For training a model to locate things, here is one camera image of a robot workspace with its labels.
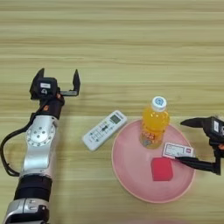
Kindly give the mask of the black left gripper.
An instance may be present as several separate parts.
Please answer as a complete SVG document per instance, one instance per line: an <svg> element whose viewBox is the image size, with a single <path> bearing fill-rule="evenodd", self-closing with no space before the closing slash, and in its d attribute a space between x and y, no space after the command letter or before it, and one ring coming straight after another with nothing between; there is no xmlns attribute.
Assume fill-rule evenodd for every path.
<svg viewBox="0 0 224 224"><path fill-rule="evenodd" d="M31 88L33 88L39 78L44 77L45 69L41 68L38 70L37 74L32 80ZM67 96L78 96L79 90L81 86L80 76L78 70L75 70L73 75L73 90L74 91L60 91L57 93L53 98L49 100L41 100L40 101L40 111L38 112L40 115L43 116L53 116L57 119L60 118L60 113L62 107L65 105L65 98Z"/></svg>

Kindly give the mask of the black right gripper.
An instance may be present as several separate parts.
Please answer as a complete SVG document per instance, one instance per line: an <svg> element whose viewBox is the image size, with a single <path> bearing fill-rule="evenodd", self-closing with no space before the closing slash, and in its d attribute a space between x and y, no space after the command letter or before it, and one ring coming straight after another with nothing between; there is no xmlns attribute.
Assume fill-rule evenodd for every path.
<svg viewBox="0 0 224 224"><path fill-rule="evenodd" d="M195 117L191 119L186 119L180 124L192 128L202 128L203 122L205 121L202 117ZM213 154L215 157L215 162L205 162L200 161L196 157L176 157L176 159L184 165L187 165L193 169L213 172L217 175L221 174L221 160L224 158L224 143L216 142L214 140L209 140L210 146L213 148Z"/></svg>

